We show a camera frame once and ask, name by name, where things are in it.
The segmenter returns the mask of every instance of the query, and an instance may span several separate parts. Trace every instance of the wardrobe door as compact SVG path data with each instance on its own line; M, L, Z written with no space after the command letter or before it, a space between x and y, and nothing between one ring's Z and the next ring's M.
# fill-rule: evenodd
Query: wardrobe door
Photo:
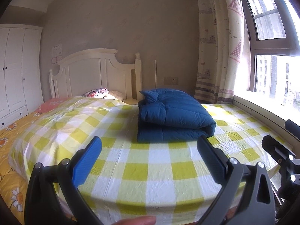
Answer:
M25 30L22 54L22 74L28 113L33 112L44 102L40 78L40 40L40 30Z
M9 28L0 29L0 118L9 114L4 80L4 60L8 32Z
M25 29L10 28L5 52L5 87L10 112L26 105L22 78Z

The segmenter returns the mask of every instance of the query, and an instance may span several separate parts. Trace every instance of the window sill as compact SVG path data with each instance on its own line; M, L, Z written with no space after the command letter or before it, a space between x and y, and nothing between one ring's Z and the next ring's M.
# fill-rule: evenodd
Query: window sill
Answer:
M280 105L273 99L255 92L238 92L233 98L233 104L251 114L284 138L296 156L300 157L300 142L290 132L286 131L285 121L290 119L299 125L300 113L291 113L290 108Z
M249 101L257 107L267 110L269 113L275 115L274 117L277 119L275 123L282 128L284 128L284 123L288 119L300 125L300 112L291 109L290 107L283 106L267 96L262 96L252 91L244 91L238 92L234 96L234 100L237 100L238 98Z

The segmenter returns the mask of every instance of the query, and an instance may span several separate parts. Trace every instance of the white wardrobe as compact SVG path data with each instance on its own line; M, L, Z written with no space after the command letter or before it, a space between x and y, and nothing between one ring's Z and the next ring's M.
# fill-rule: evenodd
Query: white wardrobe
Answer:
M0 24L0 129L43 103L40 79L42 27Z

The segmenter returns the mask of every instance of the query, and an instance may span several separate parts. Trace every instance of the patterned curtain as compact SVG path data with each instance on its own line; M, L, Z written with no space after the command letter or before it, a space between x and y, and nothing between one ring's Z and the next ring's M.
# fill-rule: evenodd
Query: patterned curtain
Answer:
M199 63L195 98L201 103L233 101L244 44L241 0L198 0Z

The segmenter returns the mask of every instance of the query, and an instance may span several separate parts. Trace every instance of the checkered bed sheet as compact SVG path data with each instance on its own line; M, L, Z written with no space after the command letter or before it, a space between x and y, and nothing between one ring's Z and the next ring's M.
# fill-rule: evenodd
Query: checkered bed sheet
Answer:
M233 105L204 107L217 122L209 138L214 147L243 164L262 161L272 176L276 162L261 140L267 134L281 143L283 139ZM221 186L213 181L196 141L137 143L137 114L137 105L117 100L71 98L16 139L10 164L29 180L36 162L58 164L99 136L102 152L79 190L104 224L140 215L155 215L161 225L197 221Z

